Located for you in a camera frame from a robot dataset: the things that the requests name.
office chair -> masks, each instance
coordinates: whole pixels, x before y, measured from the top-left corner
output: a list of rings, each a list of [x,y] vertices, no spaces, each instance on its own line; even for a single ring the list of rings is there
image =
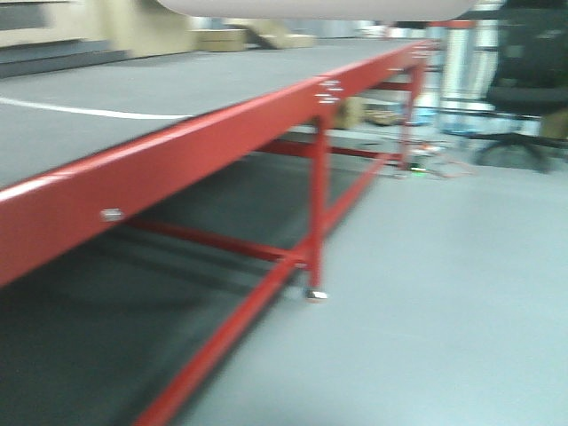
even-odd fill
[[[485,101],[495,113],[516,119],[540,116],[568,107],[568,8],[565,0],[515,0],[497,12],[498,61]],[[517,132],[469,135],[494,141],[477,153],[476,164],[516,150],[528,154],[531,168],[548,172],[544,146],[566,148],[565,139],[526,136]]]

red metal beam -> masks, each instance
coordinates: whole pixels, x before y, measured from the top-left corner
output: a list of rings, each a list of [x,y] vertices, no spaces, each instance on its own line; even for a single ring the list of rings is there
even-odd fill
[[[313,145],[304,142],[295,142],[291,140],[278,139],[274,140],[267,146],[263,146],[258,151],[269,154],[292,155],[295,157],[312,158]],[[330,146],[328,151],[331,154],[349,155],[353,157],[376,158],[382,153],[374,151],[366,151],[362,149],[341,148],[339,146]]]
[[[136,217],[129,220],[126,224],[151,233],[160,233],[162,235],[168,235],[169,237],[179,238],[180,240],[197,242],[216,249],[232,251],[234,253],[255,257],[268,262],[277,262],[283,258],[293,256],[291,250],[267,246],[265,244],[259,244],[251,241],[239,240],[237,238],[179,225],[164,224]],[[300,256],[296,259],[296,261],[305,262],[305,259]]]
[[[379,154],[377,158],[369,165],[367,170],[359,176],[359,178],[351,184],[331,206],[326,214],[325,229],[326,233],[331,230],[335,224],[345,215],[350,206],[363,194],[365,188],[373,181],[375,175],[382,169],[389,160],[392,159],[391,154]]]
[[[296,260],[292,256],[281,260],[133,425],[165,426],[250,322],[270,302],[294,270],[295,264]]]
[[[101,219],[102,210],[132,217],[309,120],[320,81],[182,122],[1,190],[0,287],[115,225]],[[263,125],[251,131],[253,122]]]

